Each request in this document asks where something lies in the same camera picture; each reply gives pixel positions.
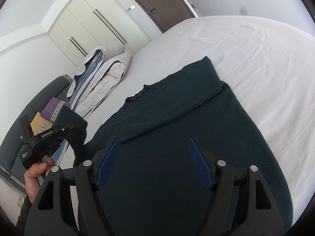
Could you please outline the left hand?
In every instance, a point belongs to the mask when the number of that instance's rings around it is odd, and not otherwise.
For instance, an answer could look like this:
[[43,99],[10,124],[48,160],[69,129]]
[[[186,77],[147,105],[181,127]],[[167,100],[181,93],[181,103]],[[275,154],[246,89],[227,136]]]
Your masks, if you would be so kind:
[[33,204],[36,196],[41,188],[37,178],[44,174],[45,176],[51,171],[51,168],[55,166],[55,161],[48,157],[46,162],[33,164],[24,174],[26,192],[29,201]]

